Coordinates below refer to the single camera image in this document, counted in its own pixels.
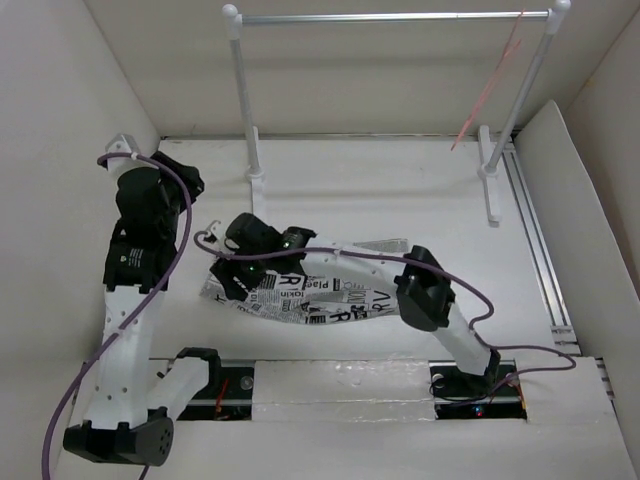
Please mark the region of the newspaper print trousers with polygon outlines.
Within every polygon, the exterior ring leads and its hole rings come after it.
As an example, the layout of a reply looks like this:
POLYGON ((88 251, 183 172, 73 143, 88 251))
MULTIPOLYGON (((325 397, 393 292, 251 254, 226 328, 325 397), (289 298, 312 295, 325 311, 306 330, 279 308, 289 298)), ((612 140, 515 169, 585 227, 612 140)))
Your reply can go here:
POLYGON ((286 256, 228 251, 214 262, 220 258, 260 261, 267 269, 266 277, 245 301, 227 299, 210 271, 201 288, 204 299, 249 315, 287 324, 325 326, 399 313, 396 279, 404 264, 397 255, 334 246, 326 252, 286 256))

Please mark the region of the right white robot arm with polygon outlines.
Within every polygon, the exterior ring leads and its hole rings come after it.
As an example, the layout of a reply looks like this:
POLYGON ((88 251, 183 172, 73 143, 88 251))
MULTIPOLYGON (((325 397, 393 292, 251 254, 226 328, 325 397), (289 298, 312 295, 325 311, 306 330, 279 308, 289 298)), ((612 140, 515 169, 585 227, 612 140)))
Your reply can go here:
POLYGON ((278 231, 251 213, 228 227, 212 222, 200 244, 217 251, 203 291, 223 305, 306 326, 397 315, 440 342, 474 394, 498 382, 499 353, 472 332, 450 278, 424 247, 376 252, 307 228, 278 231))

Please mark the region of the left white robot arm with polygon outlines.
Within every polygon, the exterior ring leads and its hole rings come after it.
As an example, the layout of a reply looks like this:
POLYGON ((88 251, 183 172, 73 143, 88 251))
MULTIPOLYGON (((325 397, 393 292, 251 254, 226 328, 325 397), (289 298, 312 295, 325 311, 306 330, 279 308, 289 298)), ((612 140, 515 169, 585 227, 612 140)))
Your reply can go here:
POLYGON ((107 153, 98 163, 116 177, 119 219, 105 260, 102 344, 87 363, 97 369, 95 391, 82 421, 66 428, 63 447, 93 463, 161 466, 189 402, 216 394, 223 382, 217 350, 185 347, 154 387, 147 384, 159 311, 204 182, 197 168, 161 151, 107 153))

